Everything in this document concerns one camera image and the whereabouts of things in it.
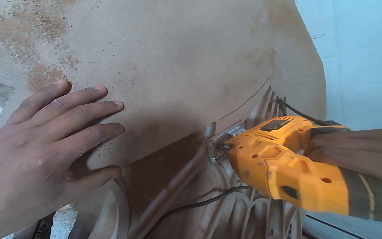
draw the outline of mdf board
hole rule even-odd
[[[94,168],[233,124],[267,79],[297,109],[326,113],[321,61],[292,0],[0,0],[0,83],[16,90],[0,121],[62,77],[125,103],[104,122],[126,132],[92,155]]]

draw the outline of hand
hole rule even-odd
[[[117,137],[117,123],[96,119],[121,111],[120,101],[95,102],[98,85],[69,93],[61,79],[23,101],[0,129],[0,238],[31,224],[118,176],[110,166],[75,179],[70,165],[98,144]]]
[[[304,155],[382,181],[382,129],[316,135]]]

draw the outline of white wall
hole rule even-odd
[[[327,119],[382,128],[382,0],[296,0],[323,61]]]

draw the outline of left hand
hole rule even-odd
[[[124,105],[95,102],[107,94],[102,85],[68,92],[64,79],[43,88],[24,100],[0,129],[0,238],[121,173],[109,166],[80,179],[72,175],[69,167],[79,156],[124,132],[117,123],[88,124]]]

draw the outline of fingers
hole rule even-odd
[[[119,112],[123,108],[124,105],[121,101],[104,101],[76,106],[44,125],[43,132],[47,132],[47,139],[59,141],[84,128],[89,122]]]
[[[309,148],[305,149],[304,155],[319,148],[382,152],[382,129],[316,135],[310,140]]]
[[[376,177],[382,181],[382,153],[320,148],[311,152],[308,157],[315,162],[347,168],[364,175]]]
[[[382,139],[315,137],[310,141],[309,149],[305,150],[304,155],[309,155],[312,151],[319,148],[351,149],[382,153]]]
[[[61,157],[66,166],[70,166],[72,159],[75,160],[98,144],[116,138],[125,132],[125,128],[118,123],[94,125],[74,135],[55,143],[57,151],[68,155],[68,159]]]
[[[28,122],[32,127],[40,127],[76,106],[97,101],[107,94],[102,85],[85,88],[53,100],[49,105],[37,112]]]
[[[65,79],[59,79],[54,84],[50,84],[43,89],[33,93],[26,98],[16,111],[10,116],[7,124],[19,124],[29,120],[40,109],[49,104],[52,100],[68,93],[69,83]]]
[[[77,197],[87,191],[103,186],[108,181],[120,176],[121,173],[121,168],[117,166],[107,166],[94,170],[91,175],[69,183],[67,192],[72,193]]]

